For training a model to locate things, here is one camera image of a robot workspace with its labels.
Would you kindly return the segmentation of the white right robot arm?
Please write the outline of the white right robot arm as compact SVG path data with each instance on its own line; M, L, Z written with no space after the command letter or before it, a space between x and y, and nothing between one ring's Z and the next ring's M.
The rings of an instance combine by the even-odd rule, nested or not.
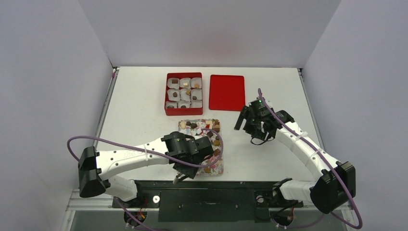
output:
M275 204L310 202L320 212L329 214L355 197L355 167L350 162L340 162L321 149L286 111L274 112L257 98L241 109L234 128L243 129L252 139L262 143L281 142L312 174L312 181L286 178L276 183L271 193Z

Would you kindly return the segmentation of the red box lid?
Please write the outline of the red box lid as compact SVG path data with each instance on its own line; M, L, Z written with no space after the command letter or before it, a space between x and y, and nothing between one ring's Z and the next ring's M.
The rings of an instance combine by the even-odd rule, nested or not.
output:
M241 111L243 106L245 106L244 76L210 76L210 110Z

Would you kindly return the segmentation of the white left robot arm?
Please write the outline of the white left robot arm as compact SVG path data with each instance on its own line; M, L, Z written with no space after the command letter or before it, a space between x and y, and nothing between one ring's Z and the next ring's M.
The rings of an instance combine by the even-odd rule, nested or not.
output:
M213 153L208 137L195 138L178 131L143 145L124 145L119 150L98 151L90 146L83 150L78 161L79 195L92 198L108 194L138 207L143 202L142 187L135 180L121 177L121 173L170 164L181 174L181 179L193 179Z

